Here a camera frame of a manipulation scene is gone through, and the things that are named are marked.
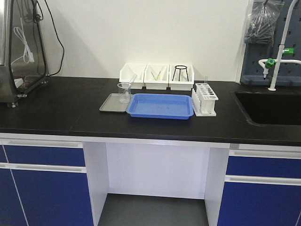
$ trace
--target lab faucet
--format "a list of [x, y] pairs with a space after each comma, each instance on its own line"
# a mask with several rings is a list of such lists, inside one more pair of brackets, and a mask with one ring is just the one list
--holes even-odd
[[285, 40], [286, 40], [286, 34], [287, 34], [287, 31], [288, 31], [288, 26], [289, 26], [291, 16], [292, 16], [292, 11], [293, 11], [293, 8], [294, 8], [297, 1], [298, 0], [293, 0], [290, 7], [289, 7], [289, 9], [288, 9], [287, 17], [286, 17], [286, 21], [285, 21], [285, 26], [284, 26], [284, 30], [283, 30], [283, 34], [282, 34], [282, 39], [281, 39], [281, 43], [279, 45], [279, 50], [278, 50], [276, 60], [274, 60], [272, 58], [269, 58], [269, 59], [262, 59], [262, 60], [258, 61], [259, 65], [263, 68], [263, 78], [264, 79], [266, 78], [267, 74], [269, 73], [269, 69], [273, 65], [275, 65], [274, 72], [273, 72], [273, 77], [272, 77], [272, 82], [271, 82], [270, 87], [268, 88], [268, 90], [270, 90], [270, 91], [276, 91], [275, 85], [276, 85], [276, 81], [277, 81], [277, 76], [278, 76], [280, 63], [295, 63], [295, 64], [300, 64], [301, 65], [300, 60], [283, 60], [282, 59], [283, 54], [293, 53], [293, 49], [290, 49], [290, 48], [285, 49], [284, 44], [285, 44]]

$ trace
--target plastic bag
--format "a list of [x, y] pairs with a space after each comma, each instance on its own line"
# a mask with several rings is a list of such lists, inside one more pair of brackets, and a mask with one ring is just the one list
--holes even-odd
[[283, 5], [280, 0], [254, 0], [245, 43], [273, 45], [276, 21]]

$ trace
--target test tube rack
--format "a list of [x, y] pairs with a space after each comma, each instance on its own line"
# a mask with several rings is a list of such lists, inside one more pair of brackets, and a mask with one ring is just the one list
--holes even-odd
[[192, 89], [191, 99], [196, 116], [216, 116], [214, 106], [218, 97], [207, 83], [196, 83], [196, 91]]

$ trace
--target black sink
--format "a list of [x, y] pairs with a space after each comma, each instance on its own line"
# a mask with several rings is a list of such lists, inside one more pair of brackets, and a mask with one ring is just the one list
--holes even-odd
[[301, 96], [234, 92], [247, 118], [254, 123], [301, 125]]

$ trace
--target gray pegboard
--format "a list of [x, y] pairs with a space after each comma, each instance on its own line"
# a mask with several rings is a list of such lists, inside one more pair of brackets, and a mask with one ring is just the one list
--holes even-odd
[[[277, 58], [278, 45], [281, 42], [286, 15], [292, 0], [285, 0], [275, 29], [274, 45], [247, 44], [241, 83], [246, 85], [270, 85], [274, 68], [269, 70], [266, 80], [263, 79], [263, 69], [258, 64], [260, 59]], [[285, 48], [294, 48], [293, 55], [283, 55], [282, 59], [301, 60], [301, 2], [298, 1], [294, 7]], [[301, 86], [301, 65], [292, 63], [281, 63], [276, 85], [278, 86]]]

